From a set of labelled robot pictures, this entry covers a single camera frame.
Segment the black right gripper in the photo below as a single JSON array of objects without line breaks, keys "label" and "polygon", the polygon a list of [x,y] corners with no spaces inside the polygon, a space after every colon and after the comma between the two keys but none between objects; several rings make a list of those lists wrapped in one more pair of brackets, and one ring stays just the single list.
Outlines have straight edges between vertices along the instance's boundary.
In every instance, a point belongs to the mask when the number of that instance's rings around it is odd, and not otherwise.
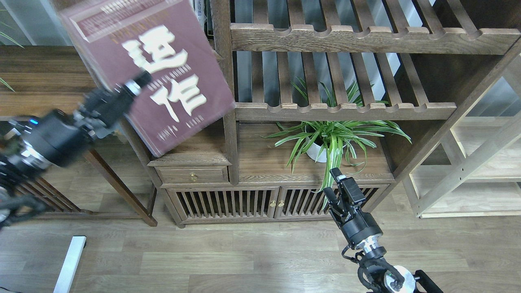
[{"label": "black right gripper", "polygon": [[351,249],[378,249],[382,230],[370,213],[361,209],[366,201],[361,189],[353,178],[346,178],[339,168],[329,170],[337,183],[338,195],[331,187],[324,188],[329,211],[333,220]]}]

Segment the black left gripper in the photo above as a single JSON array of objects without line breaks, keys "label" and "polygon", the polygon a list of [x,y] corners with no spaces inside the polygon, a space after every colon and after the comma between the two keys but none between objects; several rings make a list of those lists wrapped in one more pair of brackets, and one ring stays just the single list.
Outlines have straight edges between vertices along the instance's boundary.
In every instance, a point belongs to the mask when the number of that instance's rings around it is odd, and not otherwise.
[{"label": "black left gripper", "polygon": [[67,166],[93,141],[115,130],[134,98],[151,80],[151,74],[145,70],[113,92],[91,91],[72,115],[54,109],[38,118],[32,129],[22,134],[20,149],[8,156],[9,163],[19,168]]}]

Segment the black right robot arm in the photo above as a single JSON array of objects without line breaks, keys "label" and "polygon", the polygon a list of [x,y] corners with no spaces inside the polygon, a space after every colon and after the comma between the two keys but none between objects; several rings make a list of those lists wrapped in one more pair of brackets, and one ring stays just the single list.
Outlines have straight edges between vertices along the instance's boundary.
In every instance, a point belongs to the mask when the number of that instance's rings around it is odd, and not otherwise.
[{"label": "black right robot arm", "polygon": [[362,211],[361,204],[366,198],[356,181],[338,168],[331,169],[330,173],[339,194],[336,195],[331,187],[323,189],[329,213],[348,242],[342,257],[359,265],[360,282],[372,293],[418,293],[417,284],[427,293],[441,293],[424,271],[412,274],[405,267],[390,265],[385,260],[386,250],[378,243],[383,231],[370,213]]}]

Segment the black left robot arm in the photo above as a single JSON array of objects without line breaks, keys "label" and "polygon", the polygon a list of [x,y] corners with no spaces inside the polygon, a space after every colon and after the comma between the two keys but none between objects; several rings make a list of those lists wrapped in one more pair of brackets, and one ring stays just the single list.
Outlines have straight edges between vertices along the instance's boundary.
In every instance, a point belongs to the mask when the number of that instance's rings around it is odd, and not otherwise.
[{"label": "black left robot arm", "polygon": [[15,188],[40,177],[50,166],[71,165],[97,139],[113,132],[151,80],[144,70],[114,90],[93,89],[72,114],[56,108],[26,125],[16,122],[15,139],[1,152],[1,227],[46,211],[42,200],[32,194],[15,195]]}]

